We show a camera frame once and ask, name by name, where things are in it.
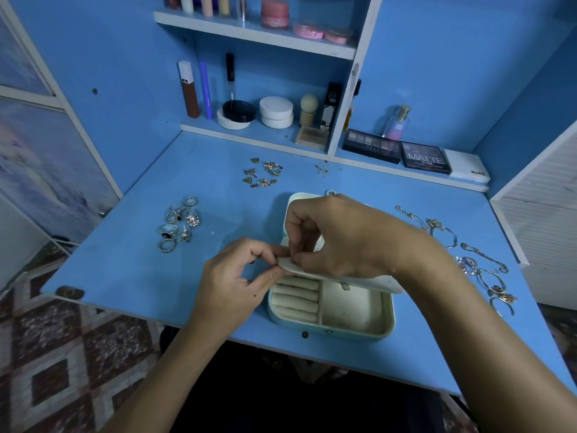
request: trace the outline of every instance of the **painted artwork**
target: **painted artwork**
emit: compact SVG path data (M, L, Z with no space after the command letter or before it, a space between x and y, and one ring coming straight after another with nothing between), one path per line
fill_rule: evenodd
M49 94L38 73L0 17L0 85Z
M118 203L66 114L4 99L0 190L47 233L78 243Z

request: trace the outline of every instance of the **black box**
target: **black box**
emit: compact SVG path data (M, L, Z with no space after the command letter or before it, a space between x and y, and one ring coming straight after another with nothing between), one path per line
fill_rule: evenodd
M445 161L441 149L425 144L407 143L401 141L403 161L407 168L435 171L437 173L451 173L451 167Z
M344 139L343 150L381 159L393 164L400 163L399 141L359 132L358 130L349 129Z

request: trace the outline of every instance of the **blue desk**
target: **blue desk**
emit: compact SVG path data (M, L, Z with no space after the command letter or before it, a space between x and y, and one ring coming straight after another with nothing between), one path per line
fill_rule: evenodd
M253 189L242 182L246 177L242 170L255 167L251 158L284 166L275 186ZM327 190L345 193L395 215L401 216L394 210L399 204L422 218L438 218L461 241L509 266L511 271L503 278L519 301L516 316L506 320L577 393L485 195L187 132L156 160L42 292L73 286L85 291L83 302L87 304L182 326L207 259L241 236L280 242L290 195L323 195ZM190 243L179 243L173 253L162 254L157 245L164 215L172 203L190 195L198 197L203 223L194 229ZM474 256L460 249L452 253ZM495 269L490 262L477 260L481 267ZM249 266L247 276L261 269L256 264ZM264 304L233 339L458 394L457 384L414 302L401 294L394 297L394 303L396 327L377 343L317 334L304 339L300 331L273 323Z

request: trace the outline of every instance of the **jewelry box compartment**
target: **jewelry box compartment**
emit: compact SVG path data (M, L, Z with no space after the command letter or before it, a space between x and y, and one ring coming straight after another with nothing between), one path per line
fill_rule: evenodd
M327 280L313 280L319 286L319 309L316 321L287 316L273 304L275 288L268 293L270 318L281 325L302 331L322 333L356 340L377 341L391 334L395 312L391 293Z

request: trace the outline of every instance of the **dark floor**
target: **dark floor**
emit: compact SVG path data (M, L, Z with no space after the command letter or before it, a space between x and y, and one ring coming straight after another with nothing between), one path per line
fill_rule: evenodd
M40 294L65 259L45 247L0 294L0 432L97 431L157 360L162 326L155 322ZM577 381L577 312L540 307ZM269 357L271 368L289 368L304 382L346 373ZM458 405L442 397L447 431L476 431Z

